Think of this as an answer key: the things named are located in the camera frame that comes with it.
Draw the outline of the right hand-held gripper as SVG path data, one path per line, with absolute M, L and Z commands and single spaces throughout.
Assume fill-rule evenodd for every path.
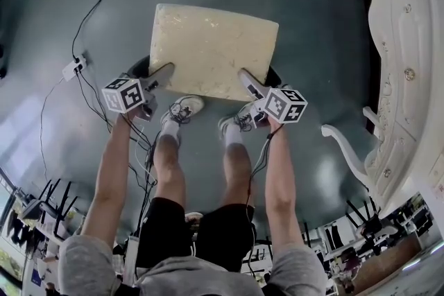
M 297 123 L 304 113 L 308 102 L 294 89 L 280 89 L 282 80 L 273 67 L 268 68 L 264 85 L 247 69 L 240 69 L 238 77 L 249 95 L 255 99 L 250 108 L 254 128 L 268 125 L 268 118 L 280 124 Z

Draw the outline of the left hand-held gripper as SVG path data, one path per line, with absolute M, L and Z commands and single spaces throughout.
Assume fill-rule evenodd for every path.
M 140 119 L 152 119 L 157 109 L 152 91 L 169 84 L 176 66 L 172 62 L 167 63 L 149 76 L 149 64 L 149 56 L 142 58 L 127 70 L 129 78 L 116 78 L 101 89 L 110 111 L 127 114 L 139 108 L 137 116 Z

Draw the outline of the cream cushioned stool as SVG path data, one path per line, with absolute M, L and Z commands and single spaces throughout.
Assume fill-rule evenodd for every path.
M 250 101 L 240 69 L 264 82 L 278 23 L 235 12 L 159 4 L 155 10 L 149 71 L 172 63 L 167 89 L 233 101 Z

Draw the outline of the cream ornate dressing table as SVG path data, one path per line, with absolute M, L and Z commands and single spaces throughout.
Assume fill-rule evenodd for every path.
M 360 159 L 338 127 L 325 124 L 321 132 L 336 140 L 355 177 L 389 214 L 425 147 L 432 76 L 441 66 L 444 0 L 371 0 L 368 25 L 381 74 L 377 110 L 365 107 L 363 115 L 375 126 L 377 144 Z

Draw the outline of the person's right forearm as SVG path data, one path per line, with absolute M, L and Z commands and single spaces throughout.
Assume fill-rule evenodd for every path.
M 265 203 L 273 252 L 289 245 L 303 246 L 296 217 L 296 181 L 284 126 L 268 119 L 273 137 L 266 169 Z

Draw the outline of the person's left forearm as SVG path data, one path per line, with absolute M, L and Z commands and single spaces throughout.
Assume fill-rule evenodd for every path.
M 81 231 L 113 247 L 126 201 L 130 132 L 137 111 L 120 114 L 113 125 L 99 166 L 92 203 Z

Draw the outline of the person's right white shoe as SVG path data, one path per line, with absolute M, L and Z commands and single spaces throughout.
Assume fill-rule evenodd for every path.
M 224 117 L 219 121 L 219 131 L 226 133 L 229 125 L 234 125 L 240 132 L 249 132 L 268 125 L 267 115 L 256 103 L 245 104 L 237 113 Z

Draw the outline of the person's white shoe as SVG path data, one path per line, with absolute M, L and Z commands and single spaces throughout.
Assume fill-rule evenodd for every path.
M 178 125 L 188 124 L 191 117 L 199 113 L 205 106 L 200 96 L 183 96 L 171 104 L 162 117 L 161 123 L 174 122 Z
M 219 131 L 226 133 L 229 125 L 234 125 L 240 132 L 249 132 L 268 125 L 267 115 L 256 103 L 245 104 L 237 113 L 224 117 L 219 121 Z

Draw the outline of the person's left white shoe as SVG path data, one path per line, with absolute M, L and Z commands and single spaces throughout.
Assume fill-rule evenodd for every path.
M 200 96 L 183 96 L 171 104 L 162 117 L 161 123 L 174 122 L 178 125 L 188 124 L 191 117 L 199 113 L 205 106 Z

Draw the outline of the white power strip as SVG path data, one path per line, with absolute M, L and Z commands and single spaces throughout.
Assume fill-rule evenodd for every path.
M 85 56 L 79 55 L 62 70 L 62 76 L 66 82 L 69 82 L 86 67 L 87 67 L 87 60 Z

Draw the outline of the person's right leg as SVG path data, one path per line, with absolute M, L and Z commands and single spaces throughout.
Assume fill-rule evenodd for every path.
M 228 119 L 221 124 L 221 133 L 225 144 L 223 169 L 226 180 L 221 206 L 247 204 L 253 208 L 253 184 L 250 182 L 252 166 L 240 128 Z

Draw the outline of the person's leg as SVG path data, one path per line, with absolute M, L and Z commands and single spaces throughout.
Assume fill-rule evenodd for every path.
M 225 144 L 223 169 L 226 180 L 221 206 L 247 204 L 253 208 L 253 184 L 250 182 L 252 166 L 240 128 L 228 119 L 221 124 L 221 133 Z
M 166 119 L 162 124 L 154 152 L 157 173 L 155 197 L 174 201 L 184 208 L 186 187 L 184 173 L 178 161 L 179 129 L 179 124 L 172 119 Z

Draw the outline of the person's black shorts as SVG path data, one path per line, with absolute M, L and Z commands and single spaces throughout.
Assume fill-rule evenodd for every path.
M 253 214 L 254 208 L 244 204 L 228 204 L 205 214 L 199 222 L 196 257 L 229 272 L 240 271 L 256 237 Z M 153 198 L 142 226 L 136 266 L 151 269 L 168 258 L 183 256 L 191 256 L 191 230 L 184 208 L 166 198 Z

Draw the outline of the person's grey t-shirt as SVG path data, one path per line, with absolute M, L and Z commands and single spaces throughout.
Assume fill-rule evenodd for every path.
M 65 296 L 325 296 L 327 286 L 315 253 L 296 245 L 286 245 L 274 256 L 264 287 L 251 276 L 194 256 L 168 258 L 127 286 L 116 276 L 109 246 L 89 236 L 73 236 L 62 244 L 58 276 Z

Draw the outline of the grey chair with black frame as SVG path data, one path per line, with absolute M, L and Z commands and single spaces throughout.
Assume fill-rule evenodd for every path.
M 69 191 L 71 188 L 71 181 L 68 181 L 60 204 L 53 206 L 50 200 L 61 181 L 61 179 L 58 179 L 53 183 L 49 180 L 39 197 L 32 198 L 25 205 L 24 210 L 19 214 L 19 219 L 21 220 L 36 220 L 40 232 L 48 239 L 53 239 L 55 243 L 61 243 L 65 240 L 65 238 L 59 233 L 59 227 L 62 225 L 62 222 L 65 221 L 78 198 L 77 195 L 74 196 L 69 206 L 65 206 L 69 199 Z
M 370 215 L 368 204 L 364 201 L 367 217 L 364 217 L 351 201 L 347 200 L 346 203 L 360 219 L 361 224 L 359 225 L 349 213 L 345 214 L 346 218 L 355 227 L 358 235 L 363 237 L 366 242 L 373 242 L 376 238 L 383 236 L 395 236 L 399 232 L 399 229 L 388 218 L 381 219 L 379 217 L 379 209 L 372 198 L 370 198 L 370 205 L 373 209 L 373 215 Z

